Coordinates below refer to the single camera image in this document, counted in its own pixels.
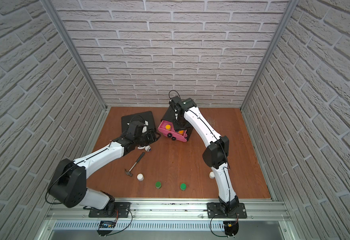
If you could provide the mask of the pink top drawer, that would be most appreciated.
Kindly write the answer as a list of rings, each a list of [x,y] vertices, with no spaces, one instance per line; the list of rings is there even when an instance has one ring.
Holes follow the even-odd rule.
[[[167,130],[166,125],[171,125],[171,129]],[[173,124],[167,121],[162,121],[158,127],[158,131],[165,135],[165,137],[170,138],[173,141],[187,142],[189,139],[188,131],[184,131],[183,135],[180,135],[173,129]]]

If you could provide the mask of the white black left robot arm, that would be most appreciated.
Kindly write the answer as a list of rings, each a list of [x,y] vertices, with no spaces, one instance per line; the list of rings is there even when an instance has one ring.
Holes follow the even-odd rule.
[[[113,212],[115,198],[107,193],[87,187],[87,179],[110,162],[120,159],[136,148],[147,148],[161,137],[155,129],[124,131],[120,137],[105,147],[75,159],[61,160],[47,187],[46,194],[58,200],[67,208],[89,207],[100,211]]]

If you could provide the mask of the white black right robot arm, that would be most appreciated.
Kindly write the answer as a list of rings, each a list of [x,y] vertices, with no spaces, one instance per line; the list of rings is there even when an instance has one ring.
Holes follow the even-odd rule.
[[[201,137],[206,149],[203,160],[212,169],[218,186],[220,210],[228,215],[239,206],[239,199],[233,189],[228,173],[229,139],[220,135],[205,119],[197,104],[191,99],[172,97],[169,105],[175,114],[175,123],[183,127],[190,124]]]

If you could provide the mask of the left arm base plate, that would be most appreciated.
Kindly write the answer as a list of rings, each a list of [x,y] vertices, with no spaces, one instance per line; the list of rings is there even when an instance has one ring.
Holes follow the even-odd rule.
[[[89,218],[128,218],[131,202],[112,202],[104,209],[91,208]]]

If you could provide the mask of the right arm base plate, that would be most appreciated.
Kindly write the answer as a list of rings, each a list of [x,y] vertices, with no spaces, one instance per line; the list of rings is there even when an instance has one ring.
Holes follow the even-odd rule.
[[[247,212],[244,203],[239,203],[236,207],[230,210],[224,210],[220,203],[210,202],[206,204],[207,215],[209,219],[226,218],[226,219],[246,219]]]

